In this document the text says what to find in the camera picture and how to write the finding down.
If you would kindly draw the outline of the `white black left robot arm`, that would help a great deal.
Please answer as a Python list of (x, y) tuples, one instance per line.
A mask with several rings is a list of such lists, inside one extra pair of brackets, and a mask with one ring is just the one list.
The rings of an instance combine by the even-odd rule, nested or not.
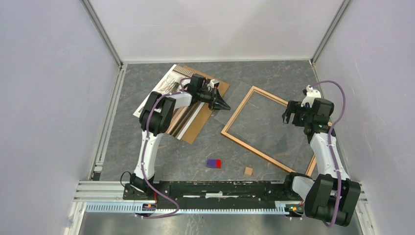
[(149, 199), (155, 189), (152, 185), (155, 175), (155, 159), (162, 136), (170, 126), (176, 109), (202, 102), (212, 111), (230, 110), (223, 100), (218, 80), (208, 80), (200, 74), (194, 74), (180, 90), (162, 94), (152, 91), (140, 113), (142, 144), (137, 166), (130, 174), (129, 184), (141, 199)]

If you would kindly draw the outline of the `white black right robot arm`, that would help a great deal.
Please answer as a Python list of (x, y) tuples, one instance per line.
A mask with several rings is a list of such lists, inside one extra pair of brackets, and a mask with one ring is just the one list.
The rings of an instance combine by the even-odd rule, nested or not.
[(290, 100), (282, 118), (284, 123), (304, 128), (318, 168), (315, 180), (290, 173), (283, 185), (283, 195), (289, 200), (299, 196), (304, 202), (304, 214), (330, 226), (348, 226), (361, 194), (361, 186), (346, 173), (339, 153), (334, 130), (329, 119), (334, 103), (322, 98), (321, 93), (307, 86), (303, 101)]

